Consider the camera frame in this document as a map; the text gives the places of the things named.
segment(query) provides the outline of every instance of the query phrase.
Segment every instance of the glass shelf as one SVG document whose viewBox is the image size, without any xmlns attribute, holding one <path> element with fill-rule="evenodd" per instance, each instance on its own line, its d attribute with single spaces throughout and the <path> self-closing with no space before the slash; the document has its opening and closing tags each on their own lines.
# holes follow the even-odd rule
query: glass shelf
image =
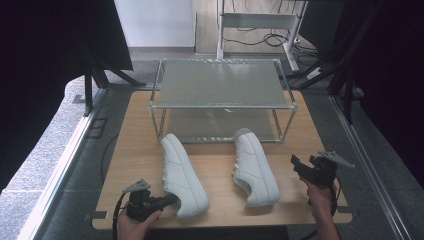
<svg viewBox="0 0 424 240">
<path fill-rule="evenodd" d="M 228 142 L 247 127 L 262 142 L 282 142 L 297 105 L 278 73 L 288 86 L 278 60 L 162 60 L 149 104 L 158 140 Z M 277 110 L 291 111 L 284 130 Z"/>
</svg>

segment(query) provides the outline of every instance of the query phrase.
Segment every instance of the black cable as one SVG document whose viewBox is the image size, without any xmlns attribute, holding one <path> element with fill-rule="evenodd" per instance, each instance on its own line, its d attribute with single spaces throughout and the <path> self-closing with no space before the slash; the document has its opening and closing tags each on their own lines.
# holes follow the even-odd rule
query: black cable
<svg viewBox="0 0 424 240">
<path fill-rule="evenodd" d="M 283 1 L 281 0 L 280 1 L 278 12 L 280 12 L 282 2 Z M 234 0 L 232 1 L 232 6 L 233 6 L 233 12 L 235 13 L 236 10 L 235 10 Z M 219 26 L 219 23 L 218 23 L 218 12 L 219 12 L 218 8 L 219 8 L 219 6 L 218 6 L 218 0 L 217 0 L 216 1 L 216 25 L 217 25 L 217 27 L 219 29 L 220 26 Z M 240 28 L 237 28 L 237 30 L 238 31 L 248 32 L 248 31 L 257 30 L 257 28 L 249 28 L 249 29 L 240 29 Z M 227 42 L 235 42 L 235 43 L 239 43 L 239 44 L 243 44 L 243 45 L 248 45 L 248 46 L 258 45 L 258 44 L 261 44 L 261 43 L 266 43 L 268 46 L 271 46 L 271 47 L 280 47 L 280 46 L 282 46 L 283 43 L 288 40 L 288 36 L 283 36 L 283 35 L 280 35 L 280 34 L 272 33 L 272 30 L 273 29 L 271 29 L 271 31 L 270 31 L 269 34 L 266 34 L 266 35 L 263 36 L 262 41 L 255 42 L 255 43 L 247 43 L 247 42 L 242 42 L 242 41 L 238 41 L 238 40 L 234 40 L 234 39 L 227 39 L 225 37 L 222 37 L 222 39 L 225 40 L 225 41 L 227 41 Z M 279 43 L 278 44 L 272 44 L 272 43 L 270 43 L 269 40 L 272 39 L 272 38 L 273 39 L 276 39 Z"/>
<path fill-rule="evenodd" d="M 112 142 L 119 136 L 119 133 L 116 134 L 110 141 L 109 143 L 106 145 L 105 149 L 103 150 L 103 154 L 102 154 L 102 158 L 100 159 L 100 178 L 102 179 L 102 183 L 105 182 L 105 176 L 103 174 L 103 166 L 104 166 L 104 161 L 105 161 L 105 157 L 106 157 L 106 152 L 109 149 L 110 145 L 112 144 Z"/>
<path fill-rule="evenodd" d="M 304 48 L 304 49 L 307 49 L 307 50 L 312 50 L 312 51 L 315 51 L 315 52 L 317 52 L 318 50 L 316 49 L 316 48 L 308 48 L 308 47 L 304 47 L 304 46 L 299 46 L 299 45 L 294 45 L 296 48 Z"/>
<path fill-rule="evenodd" d="M 296 44 L 293 45 L 293 50 L 296 53 L 305 53 L 305 54 L 308 54 L 308 55 L 313 56 L 313 57 L 317 57 L 317 55 L 318 55 L 317 51 L 314 51 L 313 49 L 308 50 L 307 48 L 302 48 L 301 46 L 298 46 Z"/>
<path fill-rule="evenodd" d="M 234 0 L 232 0 L 231 2 L 233 3 L 233 12 L 236 13 L 236 7 L 234 5 Z M 244 0 L 244 7 L 246 8 L 247 12 L 249 12 L 249 9 L 247 8 L 247 2 L 246 2 L 246 0 Z M 256 30 L 256 29 L 257 28 L 249 28 L 249 29 L 240 29 L 240 28 L 237 28 L 237 30 L 238 31 L 241 31 L 241 32 L 249 32 L 249 31 Z"/>
<path fill-rule="evenodd" d="M 115 211 L 113 212 L 113 222 L 112 222 L 113 240 L 118 240 L 118 213 L 119 213 L 119 209 L 121 208 L 122 199 L 124 199 L 125 194 L 126 193 L 121 194 L 121 197 L 116 203 Z"/>
<path fill-rule="evenodd" d="M 301 78 L 304 76 L 307 76 L 309 73 L 311 73 L 315 68 L 317 68 L 319 65 L 321 64 L 321 61 L 316 61 L 314 64 L 312 64 L 311 66 L 309 66 L 308 69 L 306 69 L 305 71 L 298 73 L 298 74 L 293 74 L 293 75 L 285 75 L 285 77 L 287 79 L 293 79 L 293 78 Z"/>
<path fill-rule="evenodd" d="M 293 12 L 294 12 L 294 8 L 296 7 L 296 2 L 297 2 L 297 1 L 294 1 L 293 9 L 292 9 L 292 14 L 293 14 Z"/>
<path fill-rule="evenodd" d="M 340 192 L 341 192 L 341 189 L 342 189 L 342 183 L 340 182 L 339 177 L 336 176 L 336 179 L 337 179 L 337 182 L 339 183 L 339 189 L 337 191 L 336 200 L 339 200 Z"/>
<path fill-rule="evenodd" d="M 275 1 L 274 6 L 272 6 L 271 11 L 269 11 L 269 13 L 272 13 L 272 10 L 274 10 L 275 6 L 277 6 L 278 3 L 279 3 L 279 5 L 278 5 L 278 8 L 277 8 L 277 13 L 280 13 L 281 4 L 283 4 L 283 0 Z"/>
<path fill-rule="evenodd" d="M 314 230 L 311 233 L 309 233 L 308 235 L 304 236 L 303 238 L 300 238 L 299 240 L 308 240 L 311 239 L 313 236 L 317 235 L 318 230 Z"/>
<path fill-rule="evenodd" d="M 287 11 L 289 10 L 289 7 L 290 7 L 290 4 L 289 4 L 289 2 L 287 2 L 287 7 L 286 7 L 286 10 L 284 10 L 284 14 L 286 14 L 287 13 Z"/>
<path fill-rule="evenodd" d="M 296 60 L 297 60 L 297 62 L 298 63 L 300 63 L 300 64 L 302 64 L 302 65 L 304 65 L 304 66 L 308 66 L 308 67 L 310 67 L 310 66 L 313 66 L 314 64 L 308 64 L 308 63 L 305 63 L 305 62 L 303 62 L 302 60 L 301 60 L 301 58 L 304 58 L 304 57 L 314 57 L 314 56 L 311 56 L 311 55 L 300 55 L 300 56 L 297 56 L 296 57 Z"/>
</svg>

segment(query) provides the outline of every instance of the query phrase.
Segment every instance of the black curtain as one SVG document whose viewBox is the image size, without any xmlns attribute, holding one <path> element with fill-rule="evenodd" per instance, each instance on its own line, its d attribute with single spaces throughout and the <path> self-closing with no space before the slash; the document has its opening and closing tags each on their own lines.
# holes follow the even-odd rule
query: black curtain
<svg viewBox="0 0 424 240">
<path fill-rule="evenodd" d="M 358 51 L 361 105 L 424 186 L 424 2 L 385 1 Z"/>
<path fill-rule="evenodd" d="M 132 70 L 113 0 L 0 4 L 0 190 L 87 69 Z"/>
</svg>

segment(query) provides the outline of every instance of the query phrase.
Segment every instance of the glass panel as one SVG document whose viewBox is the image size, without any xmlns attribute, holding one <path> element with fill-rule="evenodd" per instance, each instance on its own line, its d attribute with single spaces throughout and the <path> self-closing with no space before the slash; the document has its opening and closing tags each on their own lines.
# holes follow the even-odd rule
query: glass panel
<svg viewBox="0 0 424 240">
<path fill-rule="evenodd" d="M 167 60 L 159 108 L 288 108 L 272 59 Z"/>
<path fill-rule="evenodd" d="M 249 128 L 261 141 L 273 141 L 266 109 L 172 109 L 168 110 L 168 132 L 182 142 L 232 141 L 240 128 Z"/>
</svg>

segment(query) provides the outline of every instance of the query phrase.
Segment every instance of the wooden table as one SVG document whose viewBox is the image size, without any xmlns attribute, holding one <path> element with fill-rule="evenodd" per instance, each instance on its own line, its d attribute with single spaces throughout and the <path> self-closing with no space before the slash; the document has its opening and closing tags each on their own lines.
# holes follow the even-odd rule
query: wooden table
<svg viewBox="0 0 424 240">
<path fill-rule="evenodd" d="M 299 108 L 285 142 L 262 144 L 280 189 L 281 199 L 277 204 L 264 208 L 246 207 L 247 195 L 233 181 L 234 144 L 183 144 L 208 195 L 210 208 L 202 215 L 178 220 L 176 212 L 179 205 L 169 206 L 152 227 L 314 224 L 307 203 L 306 185 L 293 171 L 290 159 L 294 154 L 305 164 L 310 164 L 309 156 L 317 156 L 318 151 L 325 149 L 301 93 L 294 91 L 293 94 Z M 157 141 L 148 110 L 150 95 L 150 91 L 140 91 L 134 92 L 131 97 L 96 208 L 96 212 L 107 211 L 108 214 L 104 219 L 93 219 L 92 224 L 96 229 L 112 228 L 113 211 L 122 190 L 139 179 L 150 183 L 152 196 L 164 195 L 163 148 Z M 338 205 L 347 206 L 343 193 L 340 194 Z M 336 212 L 333 219 L 336 223 L 348 223 L 352 220 L 352 214 Z"/>
</svg>

